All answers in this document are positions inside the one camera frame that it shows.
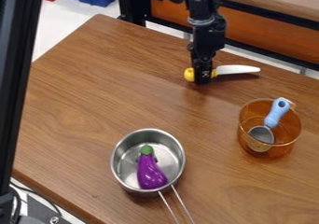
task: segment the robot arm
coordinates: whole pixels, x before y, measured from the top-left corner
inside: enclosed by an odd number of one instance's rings
[[[181,3],[184,0],[171,0]],[[192,68],[185,75],[188,81],[208,83],[212,77],[213,58],[225,46],[226,20],[219,15],[221,0],[185,0],[188,22],[193,26],[193,42],[188,45]]]

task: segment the black pole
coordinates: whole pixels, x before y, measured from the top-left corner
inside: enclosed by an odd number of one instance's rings
[[[0,0],[0,224],[10,221],[9,181],[41,1]]]

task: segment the plastic spoon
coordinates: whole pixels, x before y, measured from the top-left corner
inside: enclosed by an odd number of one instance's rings
[[[272,145],[274,143],[274,135],[271,129],[277,127],[279,120],[286,112],[288,112],[289,109],[290,103],[285,98],[278,98],[274,100],[269,115],[264,119],[264,126],[256,126],[248,133],[256,140]],[[266,152],[271,148],[271,146],[258,146],[251,148],[256,152]]]

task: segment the metal rod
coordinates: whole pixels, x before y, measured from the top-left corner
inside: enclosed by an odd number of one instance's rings
[[[181,203],[181,205],[183,206],[184,211],[186,212],[188,218],[190,219],[190,222],[191,222],[192,224],[196,224],[195,221],[194,221],[194,219],[193,219],[193,217],[192,217],[191,214],[189,213],[189,211],[188,211],[186,205],[184,204],[183,200],[181,199],[181,197],[179,196],[177,190],[175,189],[175,187],[174,187],[173,185],[171,185],[171,188],[172,188],[173,192],[175,193],[175,195],[176,195],[178,201],[179,201],[179,202]]]
[[[160,196],[161,199],[164,201],[164,203],[165,203],[167,209],[169,209],[169,211],[170,211],[170,213],[171,213],[173,219],[175,220],[175,222],[176,222],[177,224],[180,224],[179,221],[178,221],[178,219],[177,219],[177,217],[176,217],[176,215],[175,215],[175,213],[173,212],[171,206],[167,203],[166,199],[164,198],[163,194],[161,194],[160,191],[159,191],[159,196]]]

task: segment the blue handle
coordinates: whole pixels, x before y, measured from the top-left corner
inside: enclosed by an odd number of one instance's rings
[[[289,109],[290,104],[285,98],[274,100],[269,115],[265,117],[264,124],[271,129],[276,128],[279,120]]]

